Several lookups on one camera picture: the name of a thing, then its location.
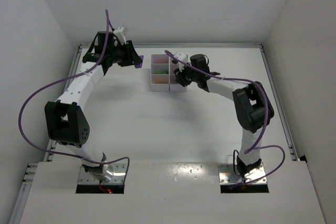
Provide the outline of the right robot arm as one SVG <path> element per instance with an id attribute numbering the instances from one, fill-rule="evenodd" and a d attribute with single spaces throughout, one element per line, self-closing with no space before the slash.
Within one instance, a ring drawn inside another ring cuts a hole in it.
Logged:
<path id="1" fill-rule="evenodd" d="M 178 65 L 174 70 L 176 83 L 187 87 L 194 82 L 208 93 L 233 101 L 237 120 L 243 131 L 234 171 L 244 177 L 253 169 L 259 168 L 262 137 L 274 116 L 274 109 L 262 84 L 247 79 L 221 77 L 220 73 L 210 71 L 208 57 L 204 54 L 189 58 L 179 52 L 171 58 Z"/>

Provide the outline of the green lego brick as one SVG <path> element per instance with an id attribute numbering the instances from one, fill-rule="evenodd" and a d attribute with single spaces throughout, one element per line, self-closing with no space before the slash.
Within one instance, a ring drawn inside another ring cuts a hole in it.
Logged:
<path id="1" fill-rule="evenodd" d="M 154 74 L 169 74 L 169 72 L 168 71 L 164 71 L 164 70 L 160 70 L 160 71 L 154 72 Z"/>

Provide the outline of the purple long lego brick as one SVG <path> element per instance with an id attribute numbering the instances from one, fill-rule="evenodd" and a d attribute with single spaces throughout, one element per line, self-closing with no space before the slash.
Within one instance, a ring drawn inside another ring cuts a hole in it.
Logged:
<path id="1" fill-rule="evenodd" d="M 135 58 L 134 60 L 134 67 L 136 69 L 141 69 L 142 65 L 143 65 L 143 59 L 144 59 L 144 55 L 139 55 Z"/>

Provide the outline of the purple square lego brick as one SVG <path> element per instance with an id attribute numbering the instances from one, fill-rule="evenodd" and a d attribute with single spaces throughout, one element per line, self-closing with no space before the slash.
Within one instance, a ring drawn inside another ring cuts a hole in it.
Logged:
<path id="1" fill-rule="evenodd" d="M 176 76 L 170 75 L 170 83 L 176 83 Z"/>

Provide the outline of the yellow lego brick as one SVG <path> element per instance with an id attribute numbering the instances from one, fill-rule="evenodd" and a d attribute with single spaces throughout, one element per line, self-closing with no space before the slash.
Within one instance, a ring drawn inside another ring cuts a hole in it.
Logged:
<path id="1" fill-rule="evenodd" d="M 168 84 L 169 78 L 168 76 L 152 76 L 151 83 L 152 84 Z"/>

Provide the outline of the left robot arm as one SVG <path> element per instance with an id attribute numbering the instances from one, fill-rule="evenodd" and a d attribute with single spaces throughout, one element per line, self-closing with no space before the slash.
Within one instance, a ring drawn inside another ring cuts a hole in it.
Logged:
<path id="1" fill-rule="evenodd" d="M 143 56 L 136 53 L 125 35 L 124 26 L 108 33 L 98 32 L 83 56 L 79 76 L 55 102 L 45 105 L 49 138 L 80 156 L 85 172 L 95 177 L 103 177 L 109 166 L 104 153 L 89 142 L 90 126 L 84 108 L 95 85 L 113 64 L 142 67 Z"/>

